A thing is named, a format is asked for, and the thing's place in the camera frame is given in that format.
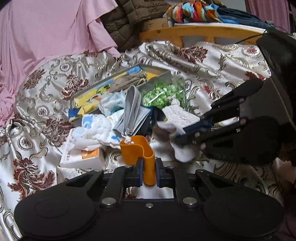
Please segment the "orange plastic cup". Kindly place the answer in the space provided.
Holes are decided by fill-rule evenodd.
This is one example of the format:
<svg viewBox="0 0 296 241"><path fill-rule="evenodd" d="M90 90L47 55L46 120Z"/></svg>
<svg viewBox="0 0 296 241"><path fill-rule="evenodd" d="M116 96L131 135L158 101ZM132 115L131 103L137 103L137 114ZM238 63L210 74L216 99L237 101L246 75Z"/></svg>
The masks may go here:
<svg viewBox="0 0 296 241"><path fill-rule="evenodd" d="M154 151L144 136L132 136L120 142L122 157L127 165L135 165L138 158L144 161L143 181L148 186L156 184Z"/></svg>

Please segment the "white sock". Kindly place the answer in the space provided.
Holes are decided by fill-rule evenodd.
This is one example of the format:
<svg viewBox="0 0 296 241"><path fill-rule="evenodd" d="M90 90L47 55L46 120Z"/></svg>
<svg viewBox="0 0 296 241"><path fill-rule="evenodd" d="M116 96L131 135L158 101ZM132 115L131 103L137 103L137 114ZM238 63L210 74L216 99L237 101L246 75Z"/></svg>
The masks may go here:
<svg viewBox="0 0 296 241"><path fill-rule="evenodd" d="M183 128L172 122L158 121L152 135L158 143L157 151L164 154L174 155L174 158L181 162L191 162L200 156L200 148L189 142L189 137Z"/></svg>

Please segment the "grey cloth with white rose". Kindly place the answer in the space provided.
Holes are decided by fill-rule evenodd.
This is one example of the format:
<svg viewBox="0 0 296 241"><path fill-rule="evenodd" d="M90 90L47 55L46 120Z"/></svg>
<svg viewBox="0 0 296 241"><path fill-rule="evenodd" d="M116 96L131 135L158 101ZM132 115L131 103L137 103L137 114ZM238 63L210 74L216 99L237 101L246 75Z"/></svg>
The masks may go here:
<svg viewBox="0 0 296 241"><path fill-rule="evenodd" d="M141 106L142 96L139 90L130 86L126 91L125 107L123 114L115 124L113 131L123 137L125 144L133 144L132 136L135 136L151 110Z"/></svg>

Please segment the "white textured cloth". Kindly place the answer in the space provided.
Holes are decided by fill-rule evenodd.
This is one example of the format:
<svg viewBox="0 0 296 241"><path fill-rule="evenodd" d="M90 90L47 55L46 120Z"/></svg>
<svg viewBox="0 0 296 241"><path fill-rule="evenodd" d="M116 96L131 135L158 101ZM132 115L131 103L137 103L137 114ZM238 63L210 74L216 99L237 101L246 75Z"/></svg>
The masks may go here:
<svg viewBox="0 0 296 241"><path fill-rule="evenodd" d="M162 109L167 121L175 123L182 128L188 127L200 121L200 118L187 112L181 107L180 101L172 99L171 104Z"/></svg>

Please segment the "white orange carton box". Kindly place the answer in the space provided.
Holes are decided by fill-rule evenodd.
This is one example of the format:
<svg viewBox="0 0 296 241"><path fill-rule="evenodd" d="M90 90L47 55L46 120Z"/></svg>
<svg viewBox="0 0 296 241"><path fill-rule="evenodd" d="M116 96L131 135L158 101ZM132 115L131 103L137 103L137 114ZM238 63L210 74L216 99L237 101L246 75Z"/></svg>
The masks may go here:
<svg viewBox="0 0 296 241"><path fill-rule="evenodd" d="M64 143L63 154L59 165L63 168L104 170L105 159L103 149L97 148L96 150L86 151L74 148L72 144L72 132L73 129L70 130Z"/></svg>

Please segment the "white blue towel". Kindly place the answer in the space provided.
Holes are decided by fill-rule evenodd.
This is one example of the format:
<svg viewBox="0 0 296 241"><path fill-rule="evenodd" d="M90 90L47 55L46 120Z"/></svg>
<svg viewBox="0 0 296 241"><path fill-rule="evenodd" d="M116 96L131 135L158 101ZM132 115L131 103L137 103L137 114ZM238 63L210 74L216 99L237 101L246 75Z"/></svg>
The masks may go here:
<svg viewBox="0 0 296 241"><path fill-rule="evenodd" d="M98 148L120 148L122 137L117 135L113 128L123 114L119 110L112 115L86 114L83 116L81 126L76 127L70 134L69 149L93 151Z"/></svg>

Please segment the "green patterned cloth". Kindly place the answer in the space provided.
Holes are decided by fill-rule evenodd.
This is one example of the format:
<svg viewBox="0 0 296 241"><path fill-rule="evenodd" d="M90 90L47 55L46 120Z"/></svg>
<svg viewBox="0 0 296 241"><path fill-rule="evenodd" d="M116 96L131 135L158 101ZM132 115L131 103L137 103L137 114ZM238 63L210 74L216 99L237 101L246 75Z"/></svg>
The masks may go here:
<svg viewBox="0 0 296 241"><path fill-rule="evenodd" d="M157 81L152 83L152 89L144 88L141 95L142 105L145 107L154 106L163 109L171 104L178 104L185 110L189 108L185 82L182 78L177 78L175 83L172 79L169 82Z"/></svg>

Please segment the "blue white tissue pack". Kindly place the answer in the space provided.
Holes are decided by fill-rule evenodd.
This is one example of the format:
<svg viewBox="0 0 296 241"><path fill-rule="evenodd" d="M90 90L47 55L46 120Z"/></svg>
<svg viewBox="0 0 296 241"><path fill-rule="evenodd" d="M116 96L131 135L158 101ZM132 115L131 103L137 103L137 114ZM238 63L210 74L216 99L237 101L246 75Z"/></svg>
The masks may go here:
<svg viewBox="0 0 296 241"><path fill-rule="evenodd" d="M122 90L108 93L99 101L99 110L103 115L109 116L125 107L125 97L126 95Z"/></svg>

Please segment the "grey storage box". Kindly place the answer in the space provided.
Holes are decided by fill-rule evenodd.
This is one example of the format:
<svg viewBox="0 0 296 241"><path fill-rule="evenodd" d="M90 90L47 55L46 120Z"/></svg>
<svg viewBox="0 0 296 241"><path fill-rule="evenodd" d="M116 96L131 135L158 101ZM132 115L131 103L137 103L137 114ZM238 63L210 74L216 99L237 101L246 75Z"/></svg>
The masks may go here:
<svg viewBox="0 0 296 241"><path fill-rule="evenodd" d="M131 85L140 87L154 80L164 81L169 79L171 79L171 72L164 68L144 64L125 68L74 94L70 100L68 119L70 122L80 119L85 106L92 102L99 102L108 93L124 91Z"/></svg>

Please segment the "floral satin bedspread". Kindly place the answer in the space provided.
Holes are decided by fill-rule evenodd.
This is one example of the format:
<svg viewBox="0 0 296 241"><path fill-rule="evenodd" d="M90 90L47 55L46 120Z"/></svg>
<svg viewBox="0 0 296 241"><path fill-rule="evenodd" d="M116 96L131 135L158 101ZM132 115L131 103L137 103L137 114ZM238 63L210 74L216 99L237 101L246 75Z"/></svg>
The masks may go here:
<svg viewBox="0 0 296 241"><path fill-rule="evenodd" d="M30 194L86 173L60 167L63 144L74 127L68 121L74 94L115 72L135 64L170 70L182 77L194 114L201 116L210 104L243 81L267 78L270 71L258 47L197 42L180 49L170 42L144 43L126 51L117 61L106 52L57 57L41 65L20 86L14 119L1 126L1 240L22 237L14 219L15 206ZM277 235L295 240L295 167L279 159L271 166L224 163L202 155L187 164L174 160L172 149L149 136L156 156L165 166L188 172L202 168L274 197L287 210L287 221Z"/></svg>

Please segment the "colourful striped cloth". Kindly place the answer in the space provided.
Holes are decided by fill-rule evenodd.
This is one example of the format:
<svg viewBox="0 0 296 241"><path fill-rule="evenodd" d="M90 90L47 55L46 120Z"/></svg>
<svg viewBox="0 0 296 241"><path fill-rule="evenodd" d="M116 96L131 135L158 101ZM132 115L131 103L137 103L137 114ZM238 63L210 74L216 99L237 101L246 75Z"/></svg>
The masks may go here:
<svg viewBox="0 0 296 241"><path fill-rule="evenodd" d="M187 1L176 3L164 13L175 23L222 23L218 8L224 6L220 1Z"/></svg>

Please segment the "brown quilted jacket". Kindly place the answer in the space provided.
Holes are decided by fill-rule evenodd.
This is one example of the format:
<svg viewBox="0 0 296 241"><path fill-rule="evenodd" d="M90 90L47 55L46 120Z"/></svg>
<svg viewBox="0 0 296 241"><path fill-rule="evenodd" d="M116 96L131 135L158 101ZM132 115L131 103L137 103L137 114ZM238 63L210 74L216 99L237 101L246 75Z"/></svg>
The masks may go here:
<svg viewBox="0 0 296 241"><path fill-rule="evenodd" d="M100 20L121 53L138 46L143 23L161 18L170 6L163 0L118 0L116 3L117 7Z"/></svg>

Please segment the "pink sheet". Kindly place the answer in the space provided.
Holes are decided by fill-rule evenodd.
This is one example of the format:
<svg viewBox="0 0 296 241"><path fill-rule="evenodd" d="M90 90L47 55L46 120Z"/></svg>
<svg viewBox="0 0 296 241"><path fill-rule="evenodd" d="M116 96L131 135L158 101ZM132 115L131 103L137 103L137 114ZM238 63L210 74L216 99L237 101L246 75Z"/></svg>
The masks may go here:
<svg viewBox="0 0 296 241"><path fill-rule="evenodd" d="M115 1L9 1L1 8L1 125L13 117L20 85L45 61L86 50L118 57L100 17Z"/></svg>

